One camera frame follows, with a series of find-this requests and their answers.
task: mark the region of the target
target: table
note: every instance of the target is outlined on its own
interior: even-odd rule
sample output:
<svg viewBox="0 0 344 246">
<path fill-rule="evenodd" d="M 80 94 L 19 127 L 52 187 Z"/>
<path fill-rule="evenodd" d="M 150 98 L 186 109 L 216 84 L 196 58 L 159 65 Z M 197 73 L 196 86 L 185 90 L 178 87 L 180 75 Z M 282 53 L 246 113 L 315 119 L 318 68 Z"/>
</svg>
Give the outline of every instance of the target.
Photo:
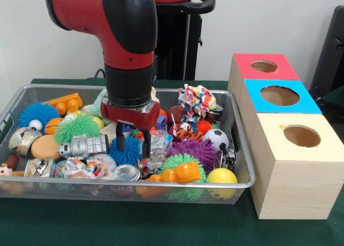
<svg viewBox="0 0 344 246">
<path fill-rule="evenodd" d="M 33 83 L 104 85 L 103 79 Z M 227 82 L 188 82 L 227 89 Z M 157 81 L 181 87 L 183 81 Z M 1 245 L 344 245 L 344 191 L 328 220 L 258 220 L 249 190 L 234 206 L 0 199 Z"/>
</svg>

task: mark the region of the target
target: stacked boxes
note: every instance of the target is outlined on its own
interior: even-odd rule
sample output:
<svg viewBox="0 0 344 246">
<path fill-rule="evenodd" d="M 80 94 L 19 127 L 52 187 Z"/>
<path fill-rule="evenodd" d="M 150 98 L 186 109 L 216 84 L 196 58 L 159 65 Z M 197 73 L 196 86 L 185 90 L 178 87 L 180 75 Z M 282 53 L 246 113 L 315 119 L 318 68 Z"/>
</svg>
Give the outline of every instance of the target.
<svg viewBox="0 0 344 246">
<path fill-rule="evenodd" d="M 344 181 L 344 145 L 284 55 L 234 54 L 228 90 L 253 158 L 260 219 L 326 219 Z"/>
</svg>

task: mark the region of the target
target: white wall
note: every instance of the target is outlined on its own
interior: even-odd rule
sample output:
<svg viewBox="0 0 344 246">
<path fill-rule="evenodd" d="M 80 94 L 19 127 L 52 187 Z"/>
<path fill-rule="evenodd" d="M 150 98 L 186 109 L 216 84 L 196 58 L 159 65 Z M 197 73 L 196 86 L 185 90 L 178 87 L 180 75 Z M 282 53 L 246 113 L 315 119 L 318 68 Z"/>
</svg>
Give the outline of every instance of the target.
<svg viewBox="0 0 344 246">
<path fill-rule="evenodd" d="M 343 0 L 217 0 L 203 15 L 197 79 L 228 80 L 231 55 L 285 53 L 309 86 L 334 8 Z M 0 109 L 33 78 L 86 78 L 99 42 L 50 20 L 45 0 L 0 0 Z"/>
</svg>

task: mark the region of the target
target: purple spiky ball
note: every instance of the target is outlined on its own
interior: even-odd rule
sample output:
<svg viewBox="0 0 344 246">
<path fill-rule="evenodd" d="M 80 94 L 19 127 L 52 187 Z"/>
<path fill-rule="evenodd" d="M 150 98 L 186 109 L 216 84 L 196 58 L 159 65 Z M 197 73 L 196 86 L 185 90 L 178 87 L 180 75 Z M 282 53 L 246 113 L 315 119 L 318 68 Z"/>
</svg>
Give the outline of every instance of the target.
<svg viewBox="0 0 344 246">
<path fill-rule="evenodd" d="M 211 141 L 184 139 L 173 142 L 169 156 L 185 153 L 197 158 L 206 170 L 211 171 L 218 164 L 217 150 Z"/>
</svg>

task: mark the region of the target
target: wire mesh basket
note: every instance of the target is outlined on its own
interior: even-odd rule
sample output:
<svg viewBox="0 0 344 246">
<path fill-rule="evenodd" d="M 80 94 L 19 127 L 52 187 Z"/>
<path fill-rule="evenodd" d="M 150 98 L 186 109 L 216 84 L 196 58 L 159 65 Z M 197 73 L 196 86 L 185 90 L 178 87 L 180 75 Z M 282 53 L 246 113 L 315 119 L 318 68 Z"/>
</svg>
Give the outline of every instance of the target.
<svg viewBox="0 0 344 246">
<path fill-rule="evenodd" d="M 10 155 L 8 144 L 11 134 L 19 128 L 19 115 L 31 103 L 47 101 L 78 92 L 84 105 L 92 104 L 101 86 L 39 85 L 22 87 L 0 115 L 0 163 Z M 234 173 L 237 184 L 220 183 L 166 183 L 123 180 L 89 180 L 67 178 L 31 178 L 0 176 L 0 198 L 71 199 L 109 201 L 187 202 L 201 204 L 230 204 L 239 199 L 245 188 L 251 187 L 255 174 L 243 133 L 243 126 L 234 96 L 227 91 L 212 90 L 217 104 L 224 108 L 220 121 L 222 130 L 231 137 L 237 154 Z M 176 89 L 157 89 L 156 96 L 164 110 L 178 104 Z M 17 170 L 24 170 L 27 159 L 20 157 Z M 148 189 L 150 197 L 142 197 L 139 189 Z M 233 194 L 227 200 L 213 197 Z"/>
</svg>

